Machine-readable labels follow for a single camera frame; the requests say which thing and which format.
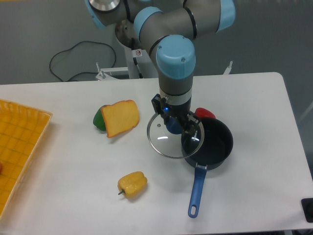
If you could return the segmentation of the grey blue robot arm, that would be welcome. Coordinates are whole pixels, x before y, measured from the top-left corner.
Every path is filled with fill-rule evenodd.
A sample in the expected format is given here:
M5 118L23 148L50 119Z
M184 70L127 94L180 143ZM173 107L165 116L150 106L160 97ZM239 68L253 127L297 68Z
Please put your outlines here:
M182 7L164 13L151 0L88 0L96 25L127 20L158 73L159 95L153 107L165 124L174 119L182 134L193 135L199 120L190 112L196 65L193 41L230 27L236 17L231 0L185 0Z

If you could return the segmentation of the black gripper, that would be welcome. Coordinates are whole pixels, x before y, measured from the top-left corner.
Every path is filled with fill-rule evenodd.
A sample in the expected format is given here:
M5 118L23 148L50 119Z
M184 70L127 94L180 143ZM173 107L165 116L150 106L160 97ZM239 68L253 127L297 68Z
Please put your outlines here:
M164 120L164 124L170 121L170 118L177 120L179 124L185 124L183 127L183 137L193 137L196 131L196 125L199 123L199 118L190 111L191 98L182 104L176 105L170 103L169 97L161 97L156 94L151 100L152 106L156 114L160 115Z

